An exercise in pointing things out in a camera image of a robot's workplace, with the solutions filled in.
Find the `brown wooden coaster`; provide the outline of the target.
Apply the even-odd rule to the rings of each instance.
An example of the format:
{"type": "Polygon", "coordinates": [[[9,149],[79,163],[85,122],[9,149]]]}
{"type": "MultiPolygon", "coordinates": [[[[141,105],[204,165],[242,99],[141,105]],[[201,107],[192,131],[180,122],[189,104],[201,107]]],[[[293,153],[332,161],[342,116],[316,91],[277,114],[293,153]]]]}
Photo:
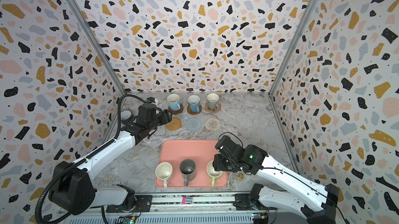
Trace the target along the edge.
{"type": "Polygon", "coordinates": [[[188,105],[187,106],[187,113],[190,115],[198,115],[202,112],[201,105],[188,105]]]}
{"type": "Polygon", "coordinates": [[[178,114],[182,113],[183,110],[184,110],[184,106],[183,106],[182,103],[180,103],[180,106],[179,106],[179,107],[180,107],[179,110],[172,110],[171,107],[169,106],[169,107],[168,107],[168,110],[171,111],[173,115],[178,115],[178,114]]]}

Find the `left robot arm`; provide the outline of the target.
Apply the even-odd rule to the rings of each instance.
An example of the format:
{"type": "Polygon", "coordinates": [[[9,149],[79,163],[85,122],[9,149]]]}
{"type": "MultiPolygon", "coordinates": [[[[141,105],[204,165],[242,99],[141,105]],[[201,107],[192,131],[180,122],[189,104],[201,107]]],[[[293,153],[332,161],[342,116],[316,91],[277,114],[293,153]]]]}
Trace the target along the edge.
{"type": "Polygon", "coordinates": [[[70,215],[79,215],[89,208],[101,208],[114,205],[123,212],[138,208],[135,191],[117,184],[112,187],[94,186],[96,176],[113,160],[125,151],[137,146],[143,139],[151,137],[159,126],[172,121],[170,110],[162,110],[154,103],[143,103],[138,115],[129,122],[121,119],[121,110],[117,112],[117,131],[115,136],[103,145],[74,162],[61,162],[53,172],[51,182],[46,186],[35,207],[35,221],[46,224],[42,215],[45,199],[49,199],[66,213],[56,220],[58,224],[70,215]]]}

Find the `white mug green handle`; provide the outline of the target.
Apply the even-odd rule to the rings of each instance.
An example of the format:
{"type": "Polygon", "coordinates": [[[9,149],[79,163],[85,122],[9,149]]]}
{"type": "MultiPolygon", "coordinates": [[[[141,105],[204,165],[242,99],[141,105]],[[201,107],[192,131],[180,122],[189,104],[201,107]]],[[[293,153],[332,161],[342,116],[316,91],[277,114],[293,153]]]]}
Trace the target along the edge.
{"type": "Polygon", "coordinates": [[[216,180],[222,176],[223,171],[216,171],[214,169],[213,162],[214,161],[212,160],[208,163],[206,172],[207,172],[208,177],[211,179],[211,186],[215,187],[216,180]]]}

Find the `white mug pink handle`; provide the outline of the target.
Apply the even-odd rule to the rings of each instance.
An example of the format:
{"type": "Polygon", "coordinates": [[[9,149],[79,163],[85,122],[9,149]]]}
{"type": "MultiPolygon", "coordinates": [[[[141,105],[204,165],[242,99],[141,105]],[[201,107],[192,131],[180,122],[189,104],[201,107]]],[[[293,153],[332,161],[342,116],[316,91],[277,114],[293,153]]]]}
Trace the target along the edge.
{"type": "Polygon", "coordinates": [[[162,182],[162,186],[167,188],[172,176],[173,176],[173,167],[168,162],[160,163],[155,170],[156,178],[162,182]]]}

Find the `paw print wooden coaster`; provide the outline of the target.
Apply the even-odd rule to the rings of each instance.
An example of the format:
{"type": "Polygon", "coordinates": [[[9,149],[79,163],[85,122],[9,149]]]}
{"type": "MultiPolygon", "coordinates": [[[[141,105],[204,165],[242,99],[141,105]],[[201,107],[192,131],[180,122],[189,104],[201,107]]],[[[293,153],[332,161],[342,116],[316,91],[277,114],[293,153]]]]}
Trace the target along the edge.
{"type": "Polygon", "coordinates": [[[216,109],[210,109],[208,103],[205,104],[205,110],[211,114],[216,114],[217,112],[221,111],[221,104],[217,103],[216,109]]]}

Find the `beige patterned round coaster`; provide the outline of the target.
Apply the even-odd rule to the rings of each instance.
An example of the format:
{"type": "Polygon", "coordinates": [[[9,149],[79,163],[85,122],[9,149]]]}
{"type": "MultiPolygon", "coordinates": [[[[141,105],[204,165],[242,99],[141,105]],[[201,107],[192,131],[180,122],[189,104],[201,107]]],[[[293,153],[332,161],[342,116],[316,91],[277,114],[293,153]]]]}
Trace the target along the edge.
{"type": "Polygon", "coordinates": [[[209,118],[205,121],[205,127],[209,131],[218,131],[221,127],[221,122],[217,118],[209,118]]]}

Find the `dark grey mug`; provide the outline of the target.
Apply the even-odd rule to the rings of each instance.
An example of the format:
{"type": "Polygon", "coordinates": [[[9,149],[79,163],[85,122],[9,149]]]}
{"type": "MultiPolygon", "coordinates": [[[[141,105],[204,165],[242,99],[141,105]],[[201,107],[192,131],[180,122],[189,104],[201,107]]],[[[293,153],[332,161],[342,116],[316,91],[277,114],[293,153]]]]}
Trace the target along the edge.
{"type": "Polygon", "coordinates": [[[180,164],[180,172],[183,175],[183,185],[189,186],[189,183],[196,177],[196,164],[191,159],[185,159],[180,164]]]}

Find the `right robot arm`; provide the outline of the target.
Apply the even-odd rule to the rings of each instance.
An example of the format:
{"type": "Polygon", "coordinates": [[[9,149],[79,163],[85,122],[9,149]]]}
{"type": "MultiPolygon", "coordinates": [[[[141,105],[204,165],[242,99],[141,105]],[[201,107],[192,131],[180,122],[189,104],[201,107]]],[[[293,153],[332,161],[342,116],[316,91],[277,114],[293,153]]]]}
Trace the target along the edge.
{"type": "Polygon", "coordinates": [[[339,189],[312,182],[274,159],[261,148],[235,143],[228,133],[219,136],[213,167],[218,172],[244,173],[266,179],[283,190],[254,184],[247,200],[236,199],[237,208],[281,209],[304,218],[309,224],[334,224],[339,210],[339,189]]]}

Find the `white mug blue handle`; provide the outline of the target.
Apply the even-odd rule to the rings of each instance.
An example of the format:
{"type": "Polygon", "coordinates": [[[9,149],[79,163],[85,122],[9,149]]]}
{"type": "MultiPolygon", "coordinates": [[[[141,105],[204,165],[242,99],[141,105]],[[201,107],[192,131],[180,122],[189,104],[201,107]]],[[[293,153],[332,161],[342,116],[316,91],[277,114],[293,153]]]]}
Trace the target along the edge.
{"type": "Polygon", "coordinates": [[[171,111],[179,111],[181,109],[180,96],[178,94],[168,95],[167,101],[171,111]]]}

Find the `woven rattan coaster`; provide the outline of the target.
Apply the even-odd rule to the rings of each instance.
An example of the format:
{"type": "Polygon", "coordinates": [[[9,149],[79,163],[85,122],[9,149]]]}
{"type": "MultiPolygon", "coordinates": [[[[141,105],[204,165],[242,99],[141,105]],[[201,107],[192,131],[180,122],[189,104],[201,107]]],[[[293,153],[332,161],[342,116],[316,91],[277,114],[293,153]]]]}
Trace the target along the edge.
{"type": "Polygon", "coordinates": [[[169,131],[176,131],[176,130],[180,129],[181,126],[182,126],[181,120],[177,117],[172,117],[171,122],[167,123],[165,125],[165,128],[169,131]]]}

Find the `white mug grey handle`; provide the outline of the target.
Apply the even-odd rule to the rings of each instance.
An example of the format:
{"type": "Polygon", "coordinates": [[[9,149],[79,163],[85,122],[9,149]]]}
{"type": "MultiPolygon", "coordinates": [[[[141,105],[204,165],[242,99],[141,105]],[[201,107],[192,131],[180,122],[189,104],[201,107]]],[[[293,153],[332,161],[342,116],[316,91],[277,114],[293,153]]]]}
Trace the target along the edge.
{"type": "Polygon", "coordinates": [[[207,96],[208,108],[216,110],[219,108],[219,96],[216,93],[210,93],[207,96]]]}

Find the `light blue mug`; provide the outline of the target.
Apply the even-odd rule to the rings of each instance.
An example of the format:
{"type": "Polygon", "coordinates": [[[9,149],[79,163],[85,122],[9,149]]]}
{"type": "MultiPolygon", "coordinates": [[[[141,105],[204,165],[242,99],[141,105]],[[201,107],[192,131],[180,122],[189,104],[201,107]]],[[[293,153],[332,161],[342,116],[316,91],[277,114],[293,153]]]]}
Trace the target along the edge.
{"type": "Polygon", "coordinates": [[[193,113],[200,112],[201,101],[200,97],[197,95],[191,95],[188,98],[189,108],[193,113]]]}

